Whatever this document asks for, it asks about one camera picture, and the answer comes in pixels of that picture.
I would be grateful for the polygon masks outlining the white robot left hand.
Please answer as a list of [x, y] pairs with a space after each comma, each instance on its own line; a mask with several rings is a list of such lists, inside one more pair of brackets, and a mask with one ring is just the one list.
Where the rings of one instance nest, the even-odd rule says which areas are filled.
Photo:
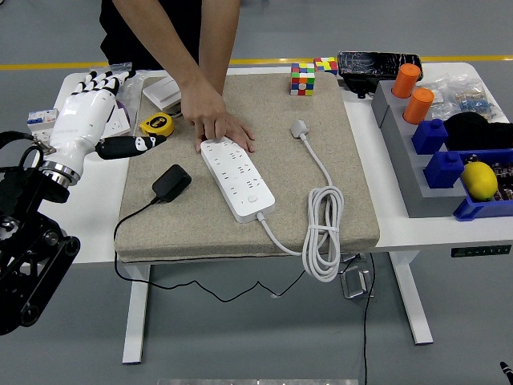
[[162, 144], [165, 136], [102, 137], [117, 106], [115, 97], [125, 81], [135, 74], [92, 71], [68, 96], [50, 134], [49, 145], [55, 150], [45, 157], [39, 170], [68, 187], [79, 182], [86, 156], [96, 152], [103, 160], [139, 156]]

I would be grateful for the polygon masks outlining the person's right hand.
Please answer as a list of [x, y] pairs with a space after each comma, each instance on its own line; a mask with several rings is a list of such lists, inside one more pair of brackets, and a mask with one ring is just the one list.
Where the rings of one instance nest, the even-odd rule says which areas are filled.
[[227, 111], [222, 96], [205, 79], [193, 79], [180, 84], [181, 111], [194, 127], [195, 138], [221, 139], [227, 132]]

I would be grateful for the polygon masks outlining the person's left hand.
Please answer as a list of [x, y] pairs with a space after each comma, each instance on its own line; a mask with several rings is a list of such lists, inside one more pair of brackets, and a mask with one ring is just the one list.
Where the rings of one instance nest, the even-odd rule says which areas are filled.
[[254, 135], [249, 126], [228, 112], [221, 112], [213, 117], [195, 118], [193, 125], [197, 152], [200, 152], [200, 145], [205, 140], [220, 140], [224, 137], [238, 144], [246, 152], [254, 152]]

